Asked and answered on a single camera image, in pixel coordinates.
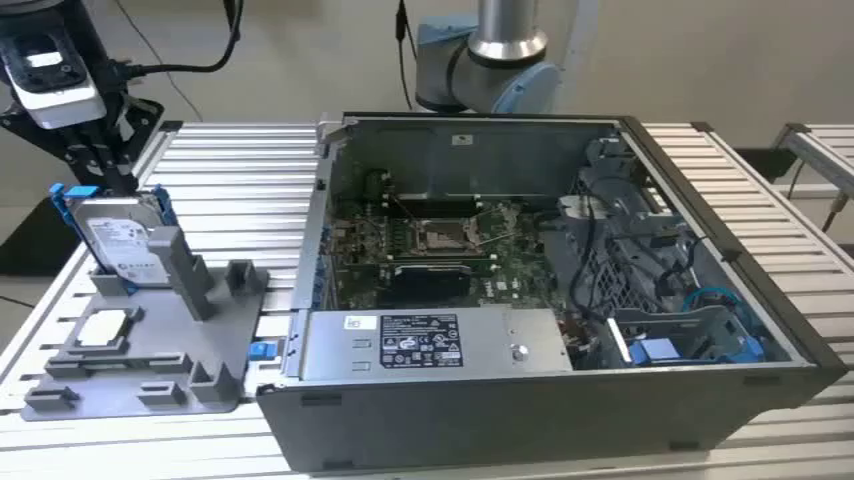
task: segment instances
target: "metal pole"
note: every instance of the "metal pole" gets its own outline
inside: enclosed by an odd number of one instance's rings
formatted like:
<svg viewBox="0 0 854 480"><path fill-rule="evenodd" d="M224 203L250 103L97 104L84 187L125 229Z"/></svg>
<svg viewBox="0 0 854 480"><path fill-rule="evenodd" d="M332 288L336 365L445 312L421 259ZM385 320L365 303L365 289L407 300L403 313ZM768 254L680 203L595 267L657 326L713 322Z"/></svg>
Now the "metal pole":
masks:
<svg viewBox="0 0 854 480"><path fill-rule="evenodd" d="M468 38L477 57L496 62L541 57L547 38L536 27L536 4L536 0L479 0L477 30Z"/></svg>

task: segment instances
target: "gray 3d printed holder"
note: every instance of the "gray 3d printed holder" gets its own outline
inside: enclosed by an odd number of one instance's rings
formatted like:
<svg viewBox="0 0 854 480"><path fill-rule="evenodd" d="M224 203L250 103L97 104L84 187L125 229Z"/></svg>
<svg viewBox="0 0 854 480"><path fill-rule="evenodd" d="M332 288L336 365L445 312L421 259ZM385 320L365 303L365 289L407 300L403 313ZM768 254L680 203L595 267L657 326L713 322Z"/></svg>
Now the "gray 3d printed holder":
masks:
<svg viewBox="0 0 854 480"><path fill-rule="evenodd" d="M116 275L89 276L98 293L48 360L49 378L26 394L25 420L217 413L237 406L269 275L248 260L208 271L177 227L153 230L148 250L172 288L129 294ZM81 332L98 312L113 315L110 338L92 344Z"/></svg>

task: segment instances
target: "metal workbench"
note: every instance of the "metal workbench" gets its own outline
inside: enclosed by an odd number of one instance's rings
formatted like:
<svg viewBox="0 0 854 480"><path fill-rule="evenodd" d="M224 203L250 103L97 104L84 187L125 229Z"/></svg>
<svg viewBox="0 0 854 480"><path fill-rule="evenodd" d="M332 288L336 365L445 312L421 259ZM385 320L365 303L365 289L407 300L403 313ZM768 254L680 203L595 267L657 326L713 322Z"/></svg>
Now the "metal workbench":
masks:
<svg viewBox="0 0 854 480"><path fill-rule="evenodd" d="M688 124L649 133L795 306L854 364L854 262L716 134ZM250 258L272 270L257 336L284 335L316 157L312 125L185 124L137 166L168 188L186 240L208 265ZM90 260L72 256L0 356L0 476L273 478L289 473L250 394L277 363L250 362L229 414L26 423L17 410L82 311ZM761 414L708 453L467 468L356 478L854 478L854 374L796 410Z"/></svg>
<svg viewBox="0 0 854 480"><path fill-rule="evenodd" d="M791 150L842 192L854 195L854 125L789 123L776 146Z"/></svg>

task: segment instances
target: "blue cable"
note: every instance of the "blue cable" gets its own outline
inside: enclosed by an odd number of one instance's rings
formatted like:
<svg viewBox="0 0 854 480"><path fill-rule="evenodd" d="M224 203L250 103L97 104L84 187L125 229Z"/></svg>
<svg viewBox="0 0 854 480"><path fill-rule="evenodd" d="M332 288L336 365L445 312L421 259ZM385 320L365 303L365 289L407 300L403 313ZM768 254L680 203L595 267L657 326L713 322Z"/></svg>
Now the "blue cable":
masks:
<svg viewBox="0 0 854 480"><path fill-rule="evenodd" d="M717 295L723 295L729 300L732 300L732 302L735 303L735 308L740 308L741 313L744 314L745 320L748 322L748 329L751 330L752 328L755 328L752 313L744 307L744 304L741 303L740 298L737 298L737 295L735 295L735 293L732 293L729 289L723 287L703 287L693 290L688 295L685 295L684 301L681 302L683 312L687 312L691 309L691 305L693 304L693 300L696 299L696 297L705 293L716 293Z"/></svg>
<svg viewBox="0 0 854 480"><path fill-rule="evenodd" d="M697 288L696 290L693 290L684 297L684 301L681 302L681 311L683 312L687 312L691 309L691 305L693 304L693 300L696 299L697 296L703 295L704 293L716 293L717 295L723 295L729 300L732 300L736 305L741 303L740 299L737 298L737 295L735 295L728 289L725 289L723 287L703 287L703 288Z"/></svg>

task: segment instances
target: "warning label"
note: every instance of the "warning label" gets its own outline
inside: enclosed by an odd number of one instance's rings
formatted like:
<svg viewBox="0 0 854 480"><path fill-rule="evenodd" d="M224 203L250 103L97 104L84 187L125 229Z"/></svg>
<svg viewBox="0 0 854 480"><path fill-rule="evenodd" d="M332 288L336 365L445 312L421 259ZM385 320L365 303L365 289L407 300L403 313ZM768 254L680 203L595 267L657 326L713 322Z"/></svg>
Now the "warning label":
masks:
<svg viewBox="0 0 854 480"><path fill-rule="evenodd" d="M379 328L383 367L463 366L456 315L383 315Z"/></svg>

